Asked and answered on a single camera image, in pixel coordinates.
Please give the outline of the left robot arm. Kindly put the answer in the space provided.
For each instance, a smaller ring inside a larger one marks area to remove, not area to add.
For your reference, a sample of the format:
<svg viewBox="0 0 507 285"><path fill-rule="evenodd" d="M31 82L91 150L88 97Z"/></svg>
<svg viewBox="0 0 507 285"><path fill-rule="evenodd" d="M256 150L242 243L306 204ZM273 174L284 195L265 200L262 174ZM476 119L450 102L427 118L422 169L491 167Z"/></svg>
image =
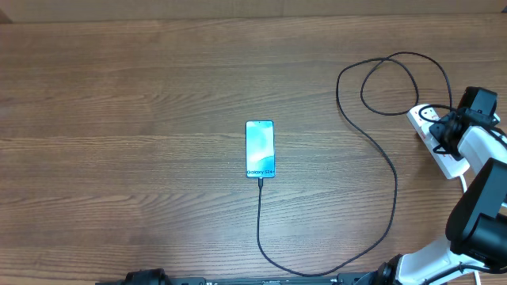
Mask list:
<svg viewBox="0 0 507 285"><path fill-rule="evenodd" d="M157 268L129 272L124 279L96 285L171 285L171 281L162 268Z"/></svg>

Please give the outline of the white power strip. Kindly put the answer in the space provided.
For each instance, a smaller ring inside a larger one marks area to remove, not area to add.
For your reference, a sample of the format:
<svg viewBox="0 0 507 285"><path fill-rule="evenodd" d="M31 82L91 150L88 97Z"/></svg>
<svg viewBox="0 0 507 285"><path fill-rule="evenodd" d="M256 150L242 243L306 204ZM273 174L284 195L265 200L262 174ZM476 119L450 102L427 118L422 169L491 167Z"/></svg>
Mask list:
<svg viewBox="0 0 507 285"><path fill-rule="evenodd" d="M469 163L465 159L457 161L450 154L435 154L433 152L433 149L437 147L439 143L429 131L429 128L433 125L433 123L423 120L419 115L419 111L425 106L426 104L420 104L412 107L406 114L407 118L445 177L447 179L461 177L470 167Z"/></svg>

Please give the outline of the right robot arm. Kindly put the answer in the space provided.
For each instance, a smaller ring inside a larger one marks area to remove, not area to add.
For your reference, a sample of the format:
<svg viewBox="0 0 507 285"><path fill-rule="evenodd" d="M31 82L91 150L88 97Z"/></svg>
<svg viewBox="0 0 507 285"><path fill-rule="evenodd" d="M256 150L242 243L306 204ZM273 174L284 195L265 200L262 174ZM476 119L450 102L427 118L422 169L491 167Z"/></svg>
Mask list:
<svg viewBox="0 0 507 285"><path fill-rule="evenodd" d="M497 127L497 94L469 86L446 116L415 107L412 122L437 158L466 161L475 172L448 217L445 235L411 254L397 255L359 284L444 284L472 272L506 272L506 134Z"/></svg>

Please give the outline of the Samsung Galaxy smartphone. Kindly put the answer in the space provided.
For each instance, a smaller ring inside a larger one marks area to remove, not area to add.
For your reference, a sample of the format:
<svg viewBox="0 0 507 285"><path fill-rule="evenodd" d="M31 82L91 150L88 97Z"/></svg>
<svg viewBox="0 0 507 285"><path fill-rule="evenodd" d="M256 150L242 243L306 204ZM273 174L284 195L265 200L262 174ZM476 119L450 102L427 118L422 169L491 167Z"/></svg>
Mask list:
<svg viewBox="0 0 507 285"><path fill-rule="evenodd" d="M276 176L274 123L271 120L246 122L246 176Z"/></svg>

